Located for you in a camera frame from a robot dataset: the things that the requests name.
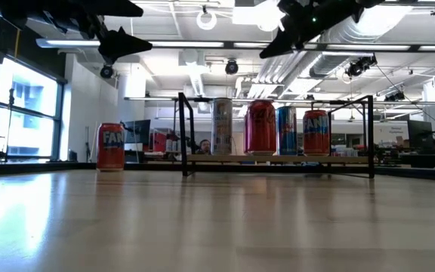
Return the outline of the black office desk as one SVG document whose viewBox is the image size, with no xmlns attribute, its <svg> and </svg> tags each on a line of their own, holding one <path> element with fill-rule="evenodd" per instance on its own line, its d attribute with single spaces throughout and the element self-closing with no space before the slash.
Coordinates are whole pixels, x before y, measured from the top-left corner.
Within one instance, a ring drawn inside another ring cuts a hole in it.
<svg viewBox="0 0 435 272">
<path fill-rule="evenodd" d="M 435 150 L 379 149 L 375 152 L 380 166 L 410 165 L 413 168 L 435 168 Z"/>
</svg>

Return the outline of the orange Fanta can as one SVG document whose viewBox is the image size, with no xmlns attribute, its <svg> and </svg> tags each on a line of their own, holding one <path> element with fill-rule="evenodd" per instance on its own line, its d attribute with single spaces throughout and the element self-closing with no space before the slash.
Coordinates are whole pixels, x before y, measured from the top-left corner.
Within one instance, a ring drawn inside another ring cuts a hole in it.
<svg viewBox="0 0 435 272">
<path fill-rule="evenodd" d="M 325 110 L 308 110 L 304 114 L 303 134 L 306 156 L 329 155 L 329 117 Z"/>
<path fill-rule="evenodd" d="M 97 170 L 122 171 L 125 165 L 124 128 L 118 123 L 102 123 L 97 133 Z"/>
</svg>

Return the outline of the blue silver Red Bull can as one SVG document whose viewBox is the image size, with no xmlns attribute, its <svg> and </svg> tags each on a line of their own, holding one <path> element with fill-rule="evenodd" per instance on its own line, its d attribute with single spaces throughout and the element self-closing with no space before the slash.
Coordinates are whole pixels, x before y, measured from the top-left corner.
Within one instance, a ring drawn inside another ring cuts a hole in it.
<svg viewBox="0 0 435 272">
<path fill-rule="evenodd" d="M 285 106 L 276 110 L 276 147 L 280 156 L 298 154 L 296 111 Z"/>
</svg>

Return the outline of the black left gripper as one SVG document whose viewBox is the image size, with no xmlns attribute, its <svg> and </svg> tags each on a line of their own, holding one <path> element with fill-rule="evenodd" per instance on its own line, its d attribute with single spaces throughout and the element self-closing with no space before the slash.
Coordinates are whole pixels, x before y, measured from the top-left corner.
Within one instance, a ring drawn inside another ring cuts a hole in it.
<svg viewBox="0 0 435 272">
<path fill-rule="evenodd" d="M 103 16 L 142 17 L 143 9 L 130 0 L 32 0 L 30 20 L 46 23 L 63 34 L 78 32 L 83 39 L 97 38 L 105 63 L 120 57 L 150 51 L 153 44 L 127 34 L 122 27 L 108 30 Z"/>
</svg>

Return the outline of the black table frame rail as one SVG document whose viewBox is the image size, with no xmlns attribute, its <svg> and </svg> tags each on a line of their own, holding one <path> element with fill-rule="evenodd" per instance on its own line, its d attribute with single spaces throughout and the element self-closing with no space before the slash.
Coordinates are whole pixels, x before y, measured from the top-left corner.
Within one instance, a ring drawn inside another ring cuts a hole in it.
<svg viewBox="0 0 435 272">
<path fill-rule="evenodd" d="M 94 163 L 47 162 L 0 164 L 0 175 L 29 174 L 69 170 L 95 170 Z M 182 172 L 180 164 L 127 164 L 128 171 Z M 187 167 L 194 172 L 267 173 L 267 174 L 340 174 L 368 176 L 369 169 L 362 166 L 277 166 L 277 165 L 196 165 Z M 401 178 L 435 180 L 435 170 L 426 168 L 374 168 L 375 176 L 387 175 Z"/>
</svg>

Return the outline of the red Coca-Cola can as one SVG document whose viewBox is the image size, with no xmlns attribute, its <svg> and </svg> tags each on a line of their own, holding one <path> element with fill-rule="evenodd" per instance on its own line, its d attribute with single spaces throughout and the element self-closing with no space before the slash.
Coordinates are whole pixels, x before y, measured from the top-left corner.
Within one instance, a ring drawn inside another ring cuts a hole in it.
<svg viewBox="0 0 435 272">
<path fill-rule="evenodd" d="M 269 100 L 252 101 L 245 114 L 244 152 L 273 155 L 276 152 L 276 111 Z"/>
</svg>

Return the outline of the white Celsius can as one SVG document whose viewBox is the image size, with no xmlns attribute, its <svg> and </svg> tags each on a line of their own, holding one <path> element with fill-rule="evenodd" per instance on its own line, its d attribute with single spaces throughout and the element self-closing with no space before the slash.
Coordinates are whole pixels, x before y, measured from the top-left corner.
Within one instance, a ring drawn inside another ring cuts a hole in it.
<svg viewBox="0 0 435 272">
<path fill-rule="evenodd" d="M 232 153 L 233 104 L 229 98 L 215 98 L 211 104 L 211 154 Z"/>
</svg>

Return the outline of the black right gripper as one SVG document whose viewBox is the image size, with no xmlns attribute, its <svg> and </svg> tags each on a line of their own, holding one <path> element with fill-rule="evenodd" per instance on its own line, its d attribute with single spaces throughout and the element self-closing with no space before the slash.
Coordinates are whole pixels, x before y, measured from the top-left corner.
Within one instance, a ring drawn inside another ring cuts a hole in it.
<svg viewBox="0 0 435 272">
<path fill-rule="evenodd" d="M 359 22 L 365 9 L 373 8 L 385 0 L 279 0 L 277 7 L 284 13 L 281 19 L 284 31 L 259 54 L 261 59 L 290 54 L 302 50 L 304 45 L 321 32 L 341 21 L 352 18 Z M 302 22 L 310 15 L 310 22 Z"/>
</svg>

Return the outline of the black computer monitor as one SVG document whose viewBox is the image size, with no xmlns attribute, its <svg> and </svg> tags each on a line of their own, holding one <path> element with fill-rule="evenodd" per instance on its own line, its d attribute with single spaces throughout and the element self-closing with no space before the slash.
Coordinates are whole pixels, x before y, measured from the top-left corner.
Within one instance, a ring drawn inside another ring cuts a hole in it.
<svg viewBox="0 0 435 272">
<path fill-rule="evenodd" d="M 150 142 L 149 119 L 124 122 L 125 143 L 148 145 Z"/>
<path fill-rule="evenodd" d="M 409 146 L 415 149 L 433 149 L 433 133 L 430 122 L 409 120 L 407 122 Z"/>
</svg>

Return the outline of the large bright window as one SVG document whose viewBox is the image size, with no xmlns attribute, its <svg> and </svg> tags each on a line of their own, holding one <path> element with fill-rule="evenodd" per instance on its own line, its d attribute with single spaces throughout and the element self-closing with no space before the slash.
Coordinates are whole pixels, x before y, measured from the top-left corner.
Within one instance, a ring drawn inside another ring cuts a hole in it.
<svg viewBox="0 0 435 272">
<path fill-rule="evenodd" d="M 59 82 L 5 58 L 0 64 L 0 151 L 3 161 L 50 159 L 60 124 Z"/>
</svg>

